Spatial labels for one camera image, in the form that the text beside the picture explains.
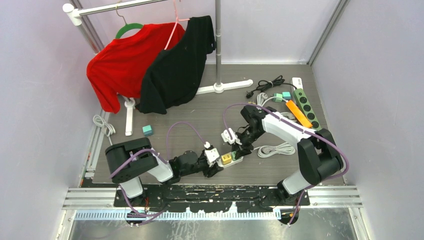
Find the green plug adapter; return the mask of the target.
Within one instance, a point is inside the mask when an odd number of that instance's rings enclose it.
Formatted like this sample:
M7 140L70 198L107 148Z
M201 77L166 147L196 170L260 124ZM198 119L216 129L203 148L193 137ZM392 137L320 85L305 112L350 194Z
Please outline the green plug adapter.
M283 100L284 100L284 98L283 98L283 95L281 93L274 93L273 94L273 99L272 99L273 102L282 103Z

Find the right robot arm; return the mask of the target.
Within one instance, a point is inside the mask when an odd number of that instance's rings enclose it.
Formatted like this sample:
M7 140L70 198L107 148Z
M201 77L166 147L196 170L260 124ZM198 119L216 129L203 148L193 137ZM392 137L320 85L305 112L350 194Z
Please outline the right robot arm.
M297 193L309 186L316 186L342 170L344 163L332 134L325 128L318 131L304 127L282 116L271 107L259 109L245 105L240 111L248 126L237 132L232 144L235 158L252 153L253 143L263 134L272 134L297 152L299 169L280 181L277 198L283 205L291 205Z

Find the green power strip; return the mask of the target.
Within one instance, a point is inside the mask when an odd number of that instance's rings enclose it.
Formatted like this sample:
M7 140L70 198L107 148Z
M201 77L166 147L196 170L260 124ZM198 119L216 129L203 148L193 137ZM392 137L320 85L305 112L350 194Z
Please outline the green power strip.
M297 107L300 109L300 111L305 115L308 121L312 124L311 128L316 131L321 130L322 126L319 123L318 118L312 109L311 103L308 100L302 88L298 88L293 91L293 99Z

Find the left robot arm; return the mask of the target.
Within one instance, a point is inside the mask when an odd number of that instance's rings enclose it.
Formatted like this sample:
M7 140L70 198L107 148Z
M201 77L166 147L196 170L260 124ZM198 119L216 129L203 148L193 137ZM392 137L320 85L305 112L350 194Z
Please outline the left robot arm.
M202 172L207 178L224 169L218 150L209 142L200 155L185 151L165 160L154 150L147 137L113 144L105 150L110 179L123 189L126 200L141 206L146 200L140 175L148 173L161 184L178 183L182 177Z

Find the orange power strip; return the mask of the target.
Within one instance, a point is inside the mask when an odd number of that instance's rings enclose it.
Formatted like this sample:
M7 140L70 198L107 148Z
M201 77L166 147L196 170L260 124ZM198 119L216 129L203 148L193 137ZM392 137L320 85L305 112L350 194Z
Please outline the orange power strip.
M285 105L291 111L291 113L295 116L297 121L305 128L312 128L312 123L307 119L307 117L302 113L302 111L298 108L294 101L288 100Z

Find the yellow adapter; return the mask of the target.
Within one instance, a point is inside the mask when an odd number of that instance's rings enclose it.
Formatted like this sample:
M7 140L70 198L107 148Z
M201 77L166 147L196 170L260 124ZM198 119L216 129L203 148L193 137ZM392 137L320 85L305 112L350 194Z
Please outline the yellow adapter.
M226 153L221 156L221 163L223 166L230 164L233 161L232 153Z

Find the black t-shirt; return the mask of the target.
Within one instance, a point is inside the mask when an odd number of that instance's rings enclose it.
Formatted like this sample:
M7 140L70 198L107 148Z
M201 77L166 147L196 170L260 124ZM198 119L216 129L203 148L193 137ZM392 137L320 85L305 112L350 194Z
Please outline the black t-shirt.
M190 102L200 87L207 56L215 50L211 16L190 18L181 40L162 50L147 69L136 109L165 115L168 108Z

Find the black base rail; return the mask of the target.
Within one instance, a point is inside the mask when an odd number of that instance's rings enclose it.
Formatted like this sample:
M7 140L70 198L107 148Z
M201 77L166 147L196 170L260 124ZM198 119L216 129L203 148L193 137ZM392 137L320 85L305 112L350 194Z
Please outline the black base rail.
M237 213L264 213L278 207L310 204L309 197L285 197L276 186L268 185L162 185L145 184L142 195L131 198L131 205L148 207L150 211L166 210L171 213L226 213L235 207Z

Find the white clothes rack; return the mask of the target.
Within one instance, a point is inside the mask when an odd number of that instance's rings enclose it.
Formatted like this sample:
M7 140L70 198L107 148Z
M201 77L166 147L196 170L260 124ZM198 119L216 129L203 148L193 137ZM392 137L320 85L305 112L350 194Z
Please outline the white clothes rack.
M243 80L230 83L222 82L222 47L221 47L221 1L215 0L215 61L216 61L216 82L211 86L200 87L197 91L198 95L216 93L221 94L227 90L241 89L250 87L253 84L253 80ZM156 3L155 0L131 0L125 2L117 2L115 4L78 9L71 3L65 3L62 6L63 12L69 17L74 26L76 26L85 40L88 42L95 54L98 54L103 48L103 43L95 38L95 34L90 32L90 27L83 21L83 16L99 14L109 11L117 11L119 9L131 8L136 6L148 5ZM124 106L126 107L126 122L125 122L125 135L131 136L133 134L134 127L134 109L135 100L133 98L124 97Z

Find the white power strip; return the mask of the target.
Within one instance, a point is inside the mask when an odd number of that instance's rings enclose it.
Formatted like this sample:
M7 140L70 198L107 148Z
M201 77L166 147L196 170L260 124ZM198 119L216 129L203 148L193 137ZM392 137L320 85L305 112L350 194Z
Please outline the white power strip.
M300 77L293 77L291 79L291 84L293 85L293 89L303 89L303 81Z
M243 159L244 159L244 157L242 156L242 157L240 157L240 158L238 158L236 160L233 160L232 158L229 158L226 161L225 156L222 155L220 157L220 159L217 161L217 164L218 164L219 167L225 169L225 168L231 167L233 165L236 165L238 163L241 163L243 161Z

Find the green clothes hanger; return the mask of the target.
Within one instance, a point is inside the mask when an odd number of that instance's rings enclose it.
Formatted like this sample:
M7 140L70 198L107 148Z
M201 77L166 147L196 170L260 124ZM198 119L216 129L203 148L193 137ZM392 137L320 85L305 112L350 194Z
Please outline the green clothes hanger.
M118 5L115 6L115 13L122 18L124 21L124 26L121 27L118 32L115 35L115 39L120 39L125 33L132 31L132 30L141 30L143 28L143 24L141 23L127 23L125 17L118 12Z

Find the pink clothes hanger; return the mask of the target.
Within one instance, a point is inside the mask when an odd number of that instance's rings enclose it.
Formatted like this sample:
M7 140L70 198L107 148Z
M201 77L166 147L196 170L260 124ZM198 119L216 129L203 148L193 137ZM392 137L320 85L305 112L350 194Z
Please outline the pink clothes hanger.
M175 23L174 23L173 29L172 29L172 31L171 31L171 33L169 35L169 38L168 38L168 41L167 41L167 43L165 45L164 50L167 50L169 48L170 42L171 42L171 40L173 38L173 35L174 35L174 32L175 32L175 30L177 28L178 23L179 22L185 22L185 21L189 21L190 20L189 18L185 18L185 19L179 18L178 8L177 8L177 1L176 0L173 0L172 3L173 3L173 7L174 7Z

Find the red t-shirt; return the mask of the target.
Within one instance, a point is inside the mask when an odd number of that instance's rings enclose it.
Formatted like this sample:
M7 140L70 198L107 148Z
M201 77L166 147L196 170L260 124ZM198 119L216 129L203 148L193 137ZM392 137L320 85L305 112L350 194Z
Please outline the red t-shirt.
M113 39L87 65L86 76L102 109L118 113L118 95L139 98L143 77L157 55L164 50L174 23L146 24L129 37ZM186 31L178 23L169 48Z

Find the teal plug adapter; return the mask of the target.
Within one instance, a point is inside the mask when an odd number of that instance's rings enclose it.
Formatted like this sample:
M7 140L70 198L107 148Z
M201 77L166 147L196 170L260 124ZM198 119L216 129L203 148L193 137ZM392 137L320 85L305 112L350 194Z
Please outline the teal plug adapter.
M289 101L289 100L291 100L291 99L292 99L292 95L291 95L291 93L290 93L290 92L288 92L288 91L284 91L284 92L282 92L281 94L282 94L282 98L283 98L284 100Z

